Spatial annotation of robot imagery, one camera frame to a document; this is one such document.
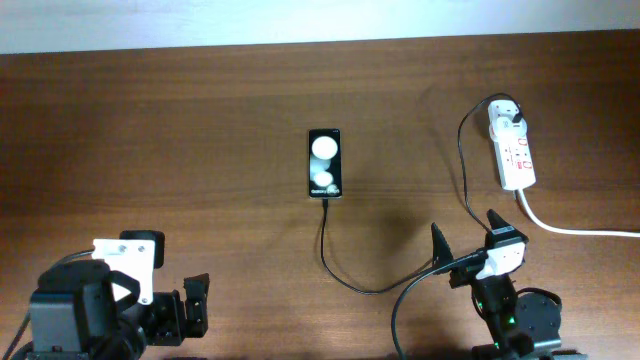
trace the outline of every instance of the power strip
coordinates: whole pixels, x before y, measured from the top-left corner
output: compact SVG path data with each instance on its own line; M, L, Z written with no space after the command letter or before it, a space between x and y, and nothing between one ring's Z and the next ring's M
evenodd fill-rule
M533 160L527 140L527 122L514 122L520 112L511 100L489 104L489 135L496 150L502 188L509 191L527 188L536 182Z

